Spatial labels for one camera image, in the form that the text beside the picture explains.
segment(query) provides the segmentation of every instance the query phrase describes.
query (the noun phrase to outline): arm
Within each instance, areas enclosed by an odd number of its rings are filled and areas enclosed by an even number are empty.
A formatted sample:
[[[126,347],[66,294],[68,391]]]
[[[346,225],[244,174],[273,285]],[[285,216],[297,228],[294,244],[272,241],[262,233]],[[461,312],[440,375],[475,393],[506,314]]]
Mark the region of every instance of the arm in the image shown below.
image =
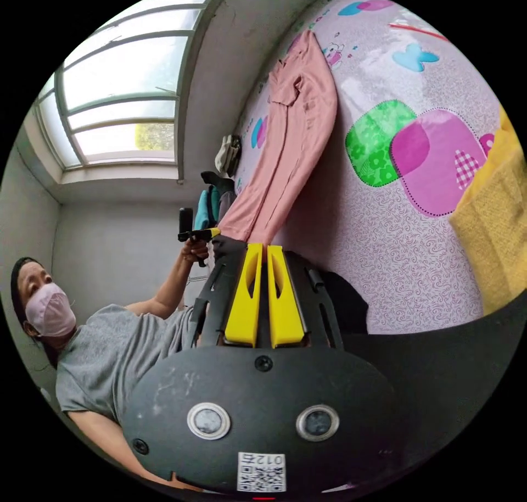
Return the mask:
[[[134,456],[121,427],[105,416],[89,411],[69,412],[68,416],[87,438],[130,472],[166,486],[202,491],[202,489],[180,482],[175,475],[172,475],[171,481],[167,481],[148,472]]]
[[[208,256],[209,251],[206,243],[192,244],[187,241],[181,249],[168,278],[159,288],[157,294],[152,299],[130,304],[126,308],[136,315],[153,314],[162,319],[168,319],[176,311],[183,298],[192,265],[199,258],[206,259]]]

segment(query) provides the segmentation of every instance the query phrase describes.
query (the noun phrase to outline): yellow sweater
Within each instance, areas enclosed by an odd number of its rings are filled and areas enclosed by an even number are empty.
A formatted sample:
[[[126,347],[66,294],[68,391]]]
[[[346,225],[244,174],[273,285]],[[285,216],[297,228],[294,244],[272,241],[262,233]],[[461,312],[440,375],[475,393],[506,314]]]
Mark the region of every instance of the yellow sweater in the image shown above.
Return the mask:
[[[500,106],[500,128],[485,164],[450,217],[492,313],[527,287],[527,164]]]

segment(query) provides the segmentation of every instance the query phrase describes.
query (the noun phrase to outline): pink face mask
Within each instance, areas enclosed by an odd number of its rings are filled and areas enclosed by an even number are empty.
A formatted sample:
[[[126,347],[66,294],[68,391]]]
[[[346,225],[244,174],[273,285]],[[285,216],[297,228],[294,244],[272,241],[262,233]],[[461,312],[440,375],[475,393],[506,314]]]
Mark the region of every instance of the pink face mask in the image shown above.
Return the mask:
[[[44,337],[64,336],[77,322],[66,294],[54,283],[45,284],[29,299],[26,317]]]

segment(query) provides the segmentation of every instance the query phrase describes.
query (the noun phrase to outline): qr code sticker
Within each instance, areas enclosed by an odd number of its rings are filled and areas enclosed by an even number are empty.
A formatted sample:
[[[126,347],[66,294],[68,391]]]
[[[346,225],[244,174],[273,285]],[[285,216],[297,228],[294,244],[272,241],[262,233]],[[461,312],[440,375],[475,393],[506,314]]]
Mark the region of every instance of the qr code sticker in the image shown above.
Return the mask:
[[[278,493],[285,489],[284,454],[238,453],[238,491]]]

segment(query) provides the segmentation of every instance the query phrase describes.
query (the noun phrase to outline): window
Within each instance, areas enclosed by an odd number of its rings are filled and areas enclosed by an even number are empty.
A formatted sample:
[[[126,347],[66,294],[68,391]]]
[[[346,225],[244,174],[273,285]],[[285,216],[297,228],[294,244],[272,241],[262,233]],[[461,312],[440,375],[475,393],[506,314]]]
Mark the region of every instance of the window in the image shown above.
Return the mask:
[[[82,42],[38,95],[36,114],[64,170],[177,164],[179,90],[210,0],[143,0]]]

